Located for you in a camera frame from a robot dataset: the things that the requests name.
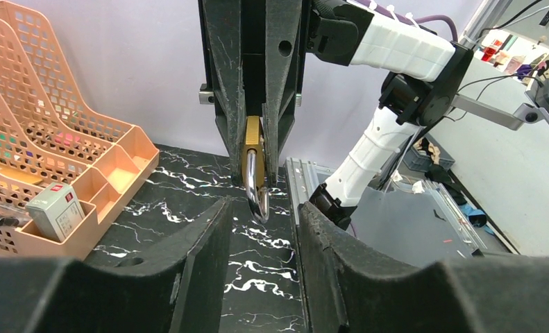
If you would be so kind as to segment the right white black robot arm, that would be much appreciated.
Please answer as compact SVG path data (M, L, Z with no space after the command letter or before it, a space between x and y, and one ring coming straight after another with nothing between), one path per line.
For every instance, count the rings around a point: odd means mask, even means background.
M229 155L231 179L246 190L255 221L269 218L269 188L294 124L305 57L365 65L388 74L362 136L309 201L347 228L365 187L388 159L449 110L472 51L356 1L200 1L205 62L202 102Z

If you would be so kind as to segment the small brass padlock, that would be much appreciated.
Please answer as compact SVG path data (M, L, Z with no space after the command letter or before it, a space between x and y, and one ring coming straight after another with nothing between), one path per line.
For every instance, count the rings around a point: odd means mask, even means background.
M246 134L242 149L242 180L253 219L266 223L269 219L269 193L264 161L264 138L259 116L246 118Z

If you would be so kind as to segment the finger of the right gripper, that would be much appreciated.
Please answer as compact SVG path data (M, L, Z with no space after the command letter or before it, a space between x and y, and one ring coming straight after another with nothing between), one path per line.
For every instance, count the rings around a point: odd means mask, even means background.
M207 85L214 94L215 122L229 156L230 179L242 185L246 125L242 67L241 1L199 1Z
M302 1L265 2L263 128L267 186L278 182L280 153L294 125Z

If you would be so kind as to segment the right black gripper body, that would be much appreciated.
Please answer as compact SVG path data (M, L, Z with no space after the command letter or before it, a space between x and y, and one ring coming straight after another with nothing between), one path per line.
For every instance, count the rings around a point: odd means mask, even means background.
M243 67L243 88L245 96L245 113L247 116L259 116L263 119L263 105L265 104L265 2L266 1L241 1L242 9L242 67ZM301 17L300 36L298 37L298 76L296 90L296 108L301 103L303 88L303 74L305 66L305 38L307 33L308 20L310 18L310 1L303 2L303 13ZM201 36L203 45L203 28L201 23ZM203 95L204 101L213 106L214 94L211 87L207 85L207 71L205 67L205 83L199 92Z

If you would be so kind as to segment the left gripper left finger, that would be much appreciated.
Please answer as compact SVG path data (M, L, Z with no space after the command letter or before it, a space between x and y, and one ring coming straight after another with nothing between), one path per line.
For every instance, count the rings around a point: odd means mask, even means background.
M0 332L218 332L232 224L225 197L115 266L0 259Z

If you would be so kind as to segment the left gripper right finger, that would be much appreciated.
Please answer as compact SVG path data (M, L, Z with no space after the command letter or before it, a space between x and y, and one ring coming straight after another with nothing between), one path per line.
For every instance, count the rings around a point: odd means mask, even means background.
M312 332L549 332L549 258L449 259L417 268L299 207Z

